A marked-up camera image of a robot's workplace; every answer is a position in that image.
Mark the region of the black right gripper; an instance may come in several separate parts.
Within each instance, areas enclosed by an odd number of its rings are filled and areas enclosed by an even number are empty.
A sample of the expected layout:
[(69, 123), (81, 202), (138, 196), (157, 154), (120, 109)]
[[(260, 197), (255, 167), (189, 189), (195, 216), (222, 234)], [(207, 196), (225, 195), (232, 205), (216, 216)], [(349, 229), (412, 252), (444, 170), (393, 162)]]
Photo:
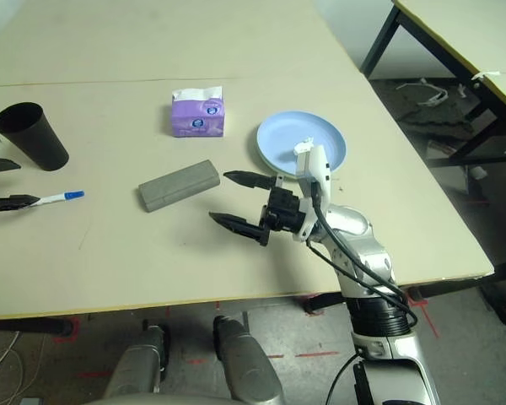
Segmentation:
[(271, 190), (267, 203), (262, 208), (259, 225), (249, 224), (245, 219), (228, 213), (209, 213), (217, 224), (237, 235), (252, 239), (261, 246), (267, 245), (271, 231), (299, 232), (305, 218), (305, 213), (299, 210), (299, 198), (290, 190), (274, 187), (276, 176), (244, 170), (227, 171), (223, 176), (240, 186)]

